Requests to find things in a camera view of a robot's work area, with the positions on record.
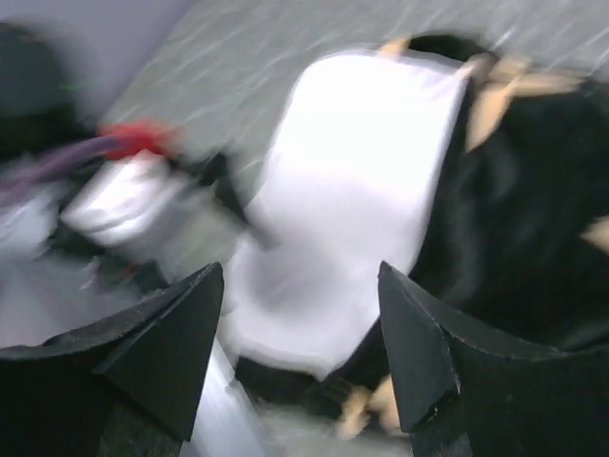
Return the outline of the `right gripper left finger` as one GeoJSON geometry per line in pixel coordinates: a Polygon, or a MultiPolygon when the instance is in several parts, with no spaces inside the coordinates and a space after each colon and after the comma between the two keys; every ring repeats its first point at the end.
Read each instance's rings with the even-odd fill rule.
{"type": "Polygon", "coordinates": [[[138,305],[1,351],[9,457],[176,456],[194,429],[224,278],[210,264],[138,305]]]}

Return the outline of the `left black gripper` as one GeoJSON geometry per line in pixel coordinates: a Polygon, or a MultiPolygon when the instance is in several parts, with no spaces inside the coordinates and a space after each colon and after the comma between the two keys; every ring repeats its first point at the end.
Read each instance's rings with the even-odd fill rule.
{"type": "Polygon", "coordinates": [[[210,191],[210,201],[216,209],[248,231],[264,247],[271,245],[271,238],[254,216],[247,212],[246,202],[237,191],[232,173],[230,151],[213,151],[200,160],[184,156],[167,156],[168,181],[177,186],[161,211],[161,248],[166,248],[181,230],[192,221],[201,204],[198,198],[203,189],[210,191]]]}

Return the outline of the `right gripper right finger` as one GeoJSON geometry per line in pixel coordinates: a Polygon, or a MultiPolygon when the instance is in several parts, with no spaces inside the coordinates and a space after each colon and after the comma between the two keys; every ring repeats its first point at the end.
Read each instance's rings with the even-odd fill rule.
{"type": "Polygon", "coordinates": [[[388,264],[378,295],[415,455],[607,454],[606,314],[582,314],[540,345],[448,306],[388,264]]]}

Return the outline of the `black pillowcase with tan flowers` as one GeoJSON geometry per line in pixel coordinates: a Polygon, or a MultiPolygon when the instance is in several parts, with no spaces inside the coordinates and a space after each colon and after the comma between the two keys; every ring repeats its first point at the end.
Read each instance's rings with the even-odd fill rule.
{"type": "MultiPolygon", "coordinates": [[[[381,265],[540,345],[582,314],[608,317],[607,83],[540,70],[462,34],[423,33],[363,51],[454,60],[467,79],[419,255],[407,272],[381,265]]],[[[370,422],[408,435],[381,311],[356,351],[324,378],[238,354],[235,374],[266,402],[334,419],[345,438],[370,422]]]]}

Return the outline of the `white pillow with yellow piping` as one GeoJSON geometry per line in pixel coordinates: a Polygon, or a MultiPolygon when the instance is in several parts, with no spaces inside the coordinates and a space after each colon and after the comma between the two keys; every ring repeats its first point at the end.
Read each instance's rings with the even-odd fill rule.
{"type": "Polygon", "coordinates": [[[382,262],[412,269],[467,79],[458,62],[345,51],[295,84],[226,267],[228,342],[324,378],[379,318],[382,262]]]}

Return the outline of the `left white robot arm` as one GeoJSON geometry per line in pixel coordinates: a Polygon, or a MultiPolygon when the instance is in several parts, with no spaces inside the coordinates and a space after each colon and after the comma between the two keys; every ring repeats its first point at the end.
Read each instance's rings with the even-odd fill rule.
{"type": "Polygon", "coordinates": [[[191,161],[177,130],[163,123],[86,122],[63,49],[61,40],[40,24],[1,23],[1,160],[28,160],[2,180],[2,206],[23,200],[35,186],[59,181],[70,188],[57,200],[64,210],[103,165],[146,151],[171,173],[185,174],[190,188],[212,188],[216,205],[269,245],[268,235],[248,217],[234,188],[232,149],[210,149],[206,158],[191,161]]]}

